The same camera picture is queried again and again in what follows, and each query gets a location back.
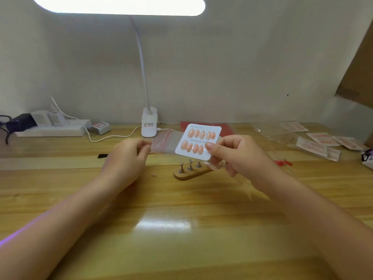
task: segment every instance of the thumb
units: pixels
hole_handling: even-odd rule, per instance
[[[138,153],[137,157],[139,160],[145,163],[150,151],[150,145],[145,145]]]
[[[234,149],[216,143],[206,143],[205,147],[213,156],[219,157],[226,161],[230,161],[232,154],[234,154]]]

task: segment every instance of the fingernail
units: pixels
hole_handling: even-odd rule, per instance
[[[213,146],[214,145],[212,143],[205,143],[205,147],[206,147],[207,150],[212,150]]]

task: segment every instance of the small box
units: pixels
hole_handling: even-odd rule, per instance
[[[92,130],[96,134],[102,136],[103,134],[106,134],[107,132],[110,132],[112,130],[112,128],[110,127],[109,123],[101,122],[101,123],[96,123],[96,124],[92,125]]]
[[[51,127],[53,126],[52,121],[49,118],[49,111],[39,110],[31,113],[31,116],[34,118],[35,123],[38,127]]]

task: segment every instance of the desk lamp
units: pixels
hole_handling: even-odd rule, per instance
[[[141,16],[198,16],[205,10],[203,0],[34,0],[42,8],[54,13],[67,14],[121,14]],[[142,111],[141,135],[151,138],[157,134],[157,108],[149,102],[144,58],[140,33],[130,17],[136,34],[140,54],[142,79],[144,81],[148,106]]]

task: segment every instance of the lamp base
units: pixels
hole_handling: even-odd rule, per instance
[[[157,134],[158,114],[157,108],[144,108],[141,119],[141,135],[143,138],[152,138]]]

